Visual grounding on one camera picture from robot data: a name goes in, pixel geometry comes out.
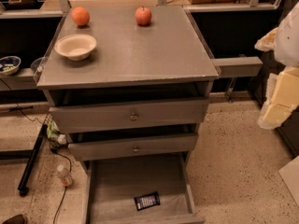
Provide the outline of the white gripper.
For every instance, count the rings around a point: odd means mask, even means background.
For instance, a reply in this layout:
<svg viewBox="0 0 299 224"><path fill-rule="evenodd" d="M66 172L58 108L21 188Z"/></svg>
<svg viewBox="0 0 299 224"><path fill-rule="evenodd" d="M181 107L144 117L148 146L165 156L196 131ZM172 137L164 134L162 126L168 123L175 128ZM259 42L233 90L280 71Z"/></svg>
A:
<svg viewBox="0 0 299 224"><path fill-rule="evenodd" d="M274 130L299 106L299 3L281 21L260 38L254 48L274 50L275 59L286 65L278 75L271 73L267 79L266 100L258 118L262 129Z"/></svg>

